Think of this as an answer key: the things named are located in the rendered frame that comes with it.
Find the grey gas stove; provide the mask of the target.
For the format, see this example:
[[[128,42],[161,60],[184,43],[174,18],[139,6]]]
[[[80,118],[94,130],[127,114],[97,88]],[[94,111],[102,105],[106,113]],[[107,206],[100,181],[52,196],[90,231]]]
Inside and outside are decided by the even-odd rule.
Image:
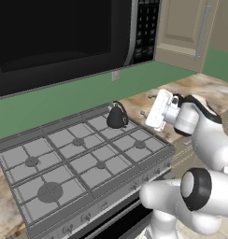
[[[29,239],[68,239],[63,227],[112,204],[136,180],[168,172],[175,148],[138,122],[107,126],[109,105],[100,105],[0,139],[0,166],[24,220]],[[153,170],[160,167],[160,174]]]

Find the beige cabinet door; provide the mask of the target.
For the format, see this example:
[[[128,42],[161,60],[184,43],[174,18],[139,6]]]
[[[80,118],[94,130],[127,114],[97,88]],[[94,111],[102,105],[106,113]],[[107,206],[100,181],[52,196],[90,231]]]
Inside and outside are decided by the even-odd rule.
[[[207,56],[220,0],[162,0],[155,60],[201,73]],[[200,60],[195,51],[206,6],[211,6],[201,48]]]

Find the black kettle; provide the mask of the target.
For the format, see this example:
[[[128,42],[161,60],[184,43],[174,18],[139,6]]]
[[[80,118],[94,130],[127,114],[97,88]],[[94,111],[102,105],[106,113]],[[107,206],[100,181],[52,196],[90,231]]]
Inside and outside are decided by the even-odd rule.
[[[114,101],[107,117],[107,126],[112,129],[125,128],[128,125],[127,112],[121,102]]]

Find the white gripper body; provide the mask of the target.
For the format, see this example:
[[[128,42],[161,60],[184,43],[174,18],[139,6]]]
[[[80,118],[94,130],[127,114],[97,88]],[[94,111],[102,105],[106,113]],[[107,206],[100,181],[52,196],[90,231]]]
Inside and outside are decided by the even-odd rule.
[[[161,131],[166,123],[175,124],[178,116],[178,97],[172,92],[161,89],[145,121],[155,131]]]

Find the beige drawer front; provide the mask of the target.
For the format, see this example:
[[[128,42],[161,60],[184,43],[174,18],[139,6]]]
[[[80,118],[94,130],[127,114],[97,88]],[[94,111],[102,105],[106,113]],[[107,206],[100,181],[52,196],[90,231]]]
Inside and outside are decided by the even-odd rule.
[[[172,159],[172,173],[180,178],[190,168],[196,165],[196,156],[192,149],[190,137],[181,137],[174,142],[176,153]]]

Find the black microwave oven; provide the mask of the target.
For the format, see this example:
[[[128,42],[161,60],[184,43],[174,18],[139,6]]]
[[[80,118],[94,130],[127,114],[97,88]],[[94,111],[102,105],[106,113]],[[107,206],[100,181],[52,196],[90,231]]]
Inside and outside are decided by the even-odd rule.
[[[138,0],[0,0],[0,98],[101,74],[155,58],[160,3]]]

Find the black oven door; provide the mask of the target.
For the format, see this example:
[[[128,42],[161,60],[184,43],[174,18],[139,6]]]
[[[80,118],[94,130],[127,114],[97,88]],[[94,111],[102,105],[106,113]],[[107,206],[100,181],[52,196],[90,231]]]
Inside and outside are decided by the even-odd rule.
[[[136,190],[130,191],[114,204],[106,198],[97,205],[96,215],[91,210],[83,212],[79,220],[83,214],[90,213],[90,221],[80,220],[80,226],[72,231],[68,239],[135,238],[147,224],[151,214],[151,210],[146,209],[139,200],[139,189],[137,184]]]

